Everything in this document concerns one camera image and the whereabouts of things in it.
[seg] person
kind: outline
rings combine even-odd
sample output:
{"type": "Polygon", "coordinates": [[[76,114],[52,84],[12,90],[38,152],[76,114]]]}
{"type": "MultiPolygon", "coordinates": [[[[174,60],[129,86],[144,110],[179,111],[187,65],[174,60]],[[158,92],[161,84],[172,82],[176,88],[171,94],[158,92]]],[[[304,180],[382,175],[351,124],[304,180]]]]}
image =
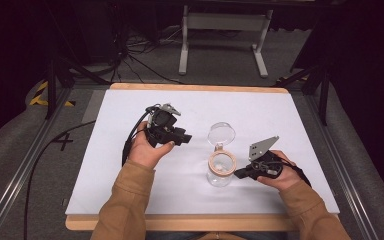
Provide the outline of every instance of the person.
{"type": "MultiPolygon", "coordinates": [[[[146,121],[137,128],[128,159],[117,176],[109,200],[99,212],[92,240],[146,239],[145,210],[154,180],[154,168],[173,149],[174,142],[153,148],[142,131],[145,127],[146,121]]],[[[282,151],[272,152],[296,166],[282,151]]],[[[290,167],[285,166],[276,179],[260,176],[257,181],[279,190],[288,215],[300,231],[301,240],[350,239],[338,218],[328,213],[320,196],[290,167]]],[[[178,239],[194,237],[190,233],[184,234],[178,239]]]]}

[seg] white paper sheet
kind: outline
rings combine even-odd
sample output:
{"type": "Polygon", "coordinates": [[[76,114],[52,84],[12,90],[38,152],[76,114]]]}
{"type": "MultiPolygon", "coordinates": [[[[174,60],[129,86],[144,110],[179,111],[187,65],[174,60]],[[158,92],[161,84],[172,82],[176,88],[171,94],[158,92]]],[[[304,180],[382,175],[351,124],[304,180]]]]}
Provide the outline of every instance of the white paper sheet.
{"type": "Polygon", "coordinates": [[[207,182],[208,157],[214,150],[207,135],[217,122],[227,122],[236,131],[225,150],[236,156],[238,169],[249,164],[250,144],[279,136],[271,149],[296,162],[328,211],[339,213],[290,94],[107,90],[67,215],[98,214],[121,168],[127,136],[145,108],[156,103],[171,103],[180,111],[174,126],[186,129],[192,139],[175,146],[157,165],[147,214],[285,213],[277,190],[252,179],[234,177],[223,188],[207,182]]]}

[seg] hand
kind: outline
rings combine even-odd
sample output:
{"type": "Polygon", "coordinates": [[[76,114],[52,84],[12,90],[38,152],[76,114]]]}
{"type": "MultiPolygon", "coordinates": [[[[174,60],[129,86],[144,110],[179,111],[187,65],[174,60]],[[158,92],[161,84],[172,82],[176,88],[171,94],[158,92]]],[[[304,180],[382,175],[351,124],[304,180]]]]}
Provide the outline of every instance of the hand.
{"type": "MultiPolygon", "coordinates": [[[[270,151],[276,154],[277,156],[279,156],[280,158],[285,159],[286,161],[291,163],[293,166],[296,166],[296,164],[291,160],[289,160],[288,157],[286,157],[286,155],[282,151],[278,151],[278,150],[270,150],[270,151]]],[[[301,178],[299,177],[298,173],[292,168],[285,165],[283,166],[282,173],[276,179],[271,179],[263,176],[259,176],[257,178],[257,181],[259,181],[260,183],[277,188],[279,191],[289,188],[290,186],[294,185],[300,180],[301,178]]]]}
{"type": "Polygon", "coordinates": [[[153,148],[143,131],[146,128],[146,124],[146,121],[139,124],[128,159],[154,169],[160,159],[173,149],[174,142],[166,143],[159,148],[153,148]]]}

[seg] clear glass cup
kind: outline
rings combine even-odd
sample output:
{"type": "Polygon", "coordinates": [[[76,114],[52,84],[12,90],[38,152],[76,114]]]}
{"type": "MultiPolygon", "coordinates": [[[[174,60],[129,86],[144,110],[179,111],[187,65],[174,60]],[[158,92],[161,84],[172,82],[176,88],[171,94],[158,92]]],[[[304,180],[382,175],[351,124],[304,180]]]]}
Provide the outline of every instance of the clear glass cup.
{"type": "Polygon", "coordinates": [[[235,136],[235,130],[226,122],[214,124],[208,133],[208,142],[214,146],[214,153],[208,159],[207,180],[215,187],[225,187],[232,181],[236,158],[223,146],[231,143],[235,136]]]}

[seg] wooden ring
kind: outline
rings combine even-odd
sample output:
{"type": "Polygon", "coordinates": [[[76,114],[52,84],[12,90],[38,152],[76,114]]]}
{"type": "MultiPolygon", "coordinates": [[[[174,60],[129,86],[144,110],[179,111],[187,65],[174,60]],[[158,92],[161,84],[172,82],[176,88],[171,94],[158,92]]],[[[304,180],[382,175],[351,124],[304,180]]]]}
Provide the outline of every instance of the wooden ring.
{"type": "Polygon", "coordinates": [[[228,151],[217,150],[217,151],[213,152],[213,154],[211,154],[210,158],[208,159],[208,167],[210,168],[211,172],[214,173],[214,175],[219,176],[219,177],[228,177],[228,176],[232,175],[232,173],[236,170],[236,158],[232,153],[230,153],[228,151]],[[214,158],[220,154],[224,154],[232,160],[232,167],[229,169],[229,171],[220,172],[219,170],[217,170],[214,167],[214,158]]]}

